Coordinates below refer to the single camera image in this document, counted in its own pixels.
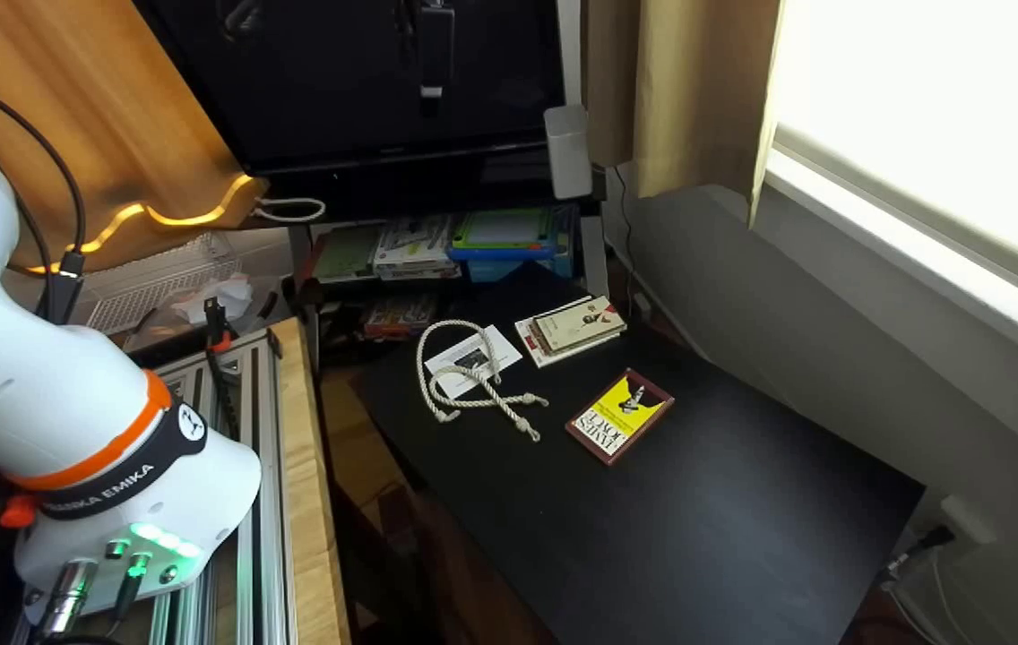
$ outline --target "white wall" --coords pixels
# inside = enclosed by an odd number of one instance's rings
[[[984,524],[992,545],[947,553],[943,576],[969,641],[1018,645],[1018,347],[796,203],[756,231],[718,188],[613,198],[606,223],[718,365],[927,482],[906,536],[947,493]],[[906,593],[943,627],[922,563]]]

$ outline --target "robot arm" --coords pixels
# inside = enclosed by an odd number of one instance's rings
[[[0,272],[19,238],[0,174]],[[216,432],[106,336],[51,326],[0,286],[0,471],[39,496],[19,536],[25,617],[44,619],[53,581],[87,576],[87,609],[190,585],[258,493],[258,455]]]

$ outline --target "black tabletop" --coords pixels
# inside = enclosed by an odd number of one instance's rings
[[[625,369],[677,404],[616,467],[563,424]],[[560,641],[835,645],[922,487],[810,420],[651,333],[513,373],[551,399],[529,444],[499,412],[438,426],[413,351],[360,393],[428,482]]]

